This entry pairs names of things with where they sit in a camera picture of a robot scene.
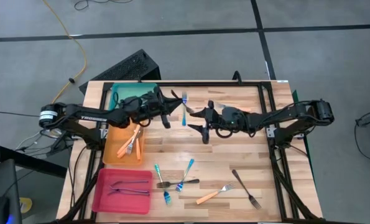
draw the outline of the butcher block tabletop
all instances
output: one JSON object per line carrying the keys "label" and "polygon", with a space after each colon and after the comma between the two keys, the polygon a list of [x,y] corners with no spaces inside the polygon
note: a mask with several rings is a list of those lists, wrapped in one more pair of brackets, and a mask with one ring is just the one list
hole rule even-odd
{"label": "butcher block tabletop", "polygon": [[[104,81],[89,82],[83,106],[99,108],[103,84]],[[293,102],[288,82],[271,81],[271,84],[277,109]],[[248,112],[262,112],[258,90],[254,86],[162,86],[161,90],[166,97],[170,98],[173,97],[171,90],[178,96],[181,96],[183,91],[187,92],[187,105],[195,111],[202,110],[207,106],[208,100],[213,100],[216,105],[215,109],[219,113],[222,108],[219,105],[234,106]],[[109,91],[105,109],[108,109],[110,95]],[[267,109],[270,111],[267,93],[264,96]],[[141,165],[105,166],[109,169],[149,170],[153,173],[149,213],[136,215],[99,212],[96,221],[113,223],[281,221],[264,129],[257,132],[253,138],[250,138],[246,133],[236,133],[228,139],[219,138],[214,131],[210,131],[209,144],[203,144],[200,133],[187,126],[182,126],[182,113],[182,106],[179,106],[169,116],[170,129],[164,128],[160,118],[153,119],[150,126],[144,128],[145,145]],[[205,120],[187,115],[187,123],[205,125]],[[95,122],[91,121],[80,121],[80,124],[88,128],[95,127]],[[302,140],[294,139],[292,145],[306,152]],[[70,157],[72,172],[77,157],[84,146],[85,143],[82,140],[75,142],[73,146]],[[308,158],[291,148],[286,149],[286,154],[295,192],[312,213],[321,217],[321,208]],[[90,150],[85,150],[78,160],[75,178],[76,198],[81,195],[84,188],[89,158]],[[165,181],[179,182],[190,159],[194,159],[195,162],[186,180],[199,179],[200,183],[185,184],[181,193],[175,191],[175,186],[171,186],[168,192],[172,198],[172,204],[168,207],[164,202],[163,191],[156,187],[156,183],[160,180],[154,170],[154,164],[159,165],[162,178]],[[95,171],[99,160],[100,152],[96,156]],[[254,208],[250,203],[247,193],[232,174],[233,169],[237,170],[250,194],[261,205],[260,210]],[[196,204],[196,200],[200,197],[208,195],[230,182],[235,183],[234,189],[222,192],[200,205]],[[88,197],[85,218],[90,218],[94,191],[95,189]],[[72,187],[67,172],[57,218],[63,217],[70,209],[71,194]],[[289,197],[284,188],[283,195],[287,216],[291,217]]]}

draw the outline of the teal tray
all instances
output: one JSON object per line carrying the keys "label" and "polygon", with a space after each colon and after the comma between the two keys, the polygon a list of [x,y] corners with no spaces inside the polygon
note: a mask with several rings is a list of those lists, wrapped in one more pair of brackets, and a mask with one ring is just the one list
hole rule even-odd
{"label": "teal tray", "polygon": [[123,100],[130,96],[142,96],[148,91],[153,91],[156,86],[155,83],[115,83],[111,88],[109,110],[114,109],[114,92],[118,94],[118,100]]}

